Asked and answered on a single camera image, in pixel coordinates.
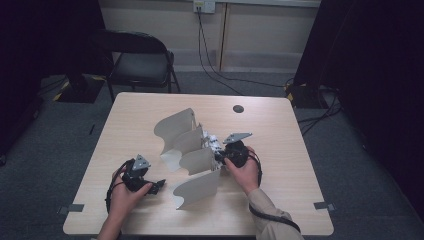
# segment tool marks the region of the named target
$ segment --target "table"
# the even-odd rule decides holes
[[[234,105],[244,112],[233,111]],[[87,167],[74,204],[82,212],[70,212],[64,232],[96,235],[107,217],[106,191],[112,173],[126,160],[142,154],[151,164],[145,179],[166,178],[157,195],[147,195],[137,205],[123,234],[134,235],[254,235],[247,198],[226,170],[222,170],[217,194],[176,210],[172,186],[188,178],[187,170],[170,172],[160,158],[163,140],[153,133],[157,122],[192,108],[196,121],[220,141],[230,133],[252,132],[243,142],[260,157],[261,188],[278,208],[288,211],[303,235],[333,232],[315,172],[291,108],[284,98],[120,93],[112,107]]]

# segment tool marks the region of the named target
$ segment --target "black chair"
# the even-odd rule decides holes
[[[99,48],[105,69],[110,72],[106,82],[112,102],[115,101],[112,84],[131,86],[133,90],[137,86],[168,86],[171,93],[171,83],[175,83],[181,92],[173,67],[174,54],[159,39],[146,33],[101,29],[92,34],[91,41]],[[121,54],[114,64],[106,52]]]

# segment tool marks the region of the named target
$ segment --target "white wall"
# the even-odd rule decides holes
[[[106,28],[149,33],[174,52],[177,71],[202,69],[192,1],[100,0],[100,5]],[[212,64],[222,71],[295,72],[317,10],[216,3],[215,14],[201,16]]]

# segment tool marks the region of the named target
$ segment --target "human hand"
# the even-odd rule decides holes
[[[113,183],[114,188],[112,191],[111,205],[109,215],[103,223],[102,229],[97,236],[98,240],[114,240],[118,237],[119,231],[124,223],[125,218],[137,205],[137,202],[147,194],[152,187],[151,183],[144,185],[137,192],[131,192],[122,181],[121,173],[125,172],[125,168],[121,172],[115,171],[112,179],[116,174],[116,180]]]
[[[152,183],[148,183],[140,188],[137,192],[131,192],[123,183],[121,173],[125,172],[125,168],[120,173],[115,171],[112,175],[116,177],[114,188],[112,191],[111,205],[109,210],[109,217],[113,217],[117,220],[123,221],[132,209],[137,205],[141,198],[143,198],[149,189],[152,187]]]
[[[255,150],[253,150],[253,148],[247,146],[247,149],[249,150],[249,155],[251,155],[250,152],[252,155],[255,155]],[[246,195],[259,188],[258,166],[256,165],[255,160],[253,160],[250,156],[247,158],[246,164],[244,164],[241,168],[237,168],[228,158],[225,158],[224,161],[228,170],[231,172],[234,179]]]

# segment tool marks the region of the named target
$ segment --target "power outlet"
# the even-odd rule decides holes
[[[215,13],[215,2],[211,1],[193,1],[193,12]]]
[[[204,12],[205,1],[193,1],[193,12]]]

